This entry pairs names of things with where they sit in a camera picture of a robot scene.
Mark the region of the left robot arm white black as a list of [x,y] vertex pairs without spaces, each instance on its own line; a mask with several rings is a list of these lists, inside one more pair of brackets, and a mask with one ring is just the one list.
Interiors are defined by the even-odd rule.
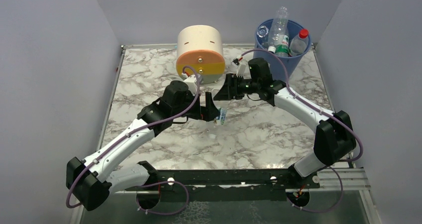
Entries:
[[212,121],[219,115],[210,92],[205,93],[201,106],[197,84],[191,91],[183,81],[172,81],[161,97],[145,106],[132,123],[112,142],[80,160],[70,159],[66,165],[66,187],[69,192],[66,206],[83,206],[92,211],[102,205],[111,194],[110,175],[118,164],[138,147],[151,141],[171,127],[179,117]]

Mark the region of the clear unlabelled bottle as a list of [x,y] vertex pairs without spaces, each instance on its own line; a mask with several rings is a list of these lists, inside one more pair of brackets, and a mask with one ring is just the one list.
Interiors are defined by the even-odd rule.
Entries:
[[277,46],[280,44],[281,37],[284,34],[289,35],[288,25],[288,10],[286,7],[280,7],[276,16],[273,19],[272,25],[268,34],[268,51],[275,54]]

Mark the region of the blue green label bottle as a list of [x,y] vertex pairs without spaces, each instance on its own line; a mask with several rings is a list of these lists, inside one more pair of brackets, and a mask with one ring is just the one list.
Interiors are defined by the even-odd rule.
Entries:
[[212,121],[207,123],[208,136],[211,139],[216,139],[218,134],[224,130],[224,123],[227,115],[227,108],[220,107],[219,115]]

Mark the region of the clear blue tinted bottle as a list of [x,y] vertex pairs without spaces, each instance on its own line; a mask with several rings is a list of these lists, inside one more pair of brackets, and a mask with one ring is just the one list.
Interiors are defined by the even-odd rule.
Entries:
[[268,33],[269,29],[265,25],[262,25],[257,29],[258,40],[264,49],[268,49]]

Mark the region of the green white label bottle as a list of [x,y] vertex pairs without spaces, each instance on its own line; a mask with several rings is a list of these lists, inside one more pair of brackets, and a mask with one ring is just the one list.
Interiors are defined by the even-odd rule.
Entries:
[[278,57],[289,57],[289,36],[284,34],[281,37],[280,44],[276,48],[275,55]]

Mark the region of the red nongfu label bottle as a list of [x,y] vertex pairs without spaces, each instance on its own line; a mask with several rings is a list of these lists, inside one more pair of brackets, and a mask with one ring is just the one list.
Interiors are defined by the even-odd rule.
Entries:
[[309,44],[309,31],[301,29],[300,32],[291,40],[289,46],[289,55],[291,57],[303,54]]

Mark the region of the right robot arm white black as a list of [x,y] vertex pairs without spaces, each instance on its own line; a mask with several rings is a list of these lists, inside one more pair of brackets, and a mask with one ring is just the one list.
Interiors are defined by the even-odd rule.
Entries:
[[268,62],[253,58],[248,62],[251,77],[245,79],[228,73],[216,101],[241,100],[245,95],[257,94],[260,100],[287,111],[306,124],[314,133],[313,150],[289,167],[290,175],[303,179],[317,170],[338,162],[356,147],[351,134],[350,117],[346,112],[333,113],[319,108],[300,95],[289,92],[286,83],[274,80]]

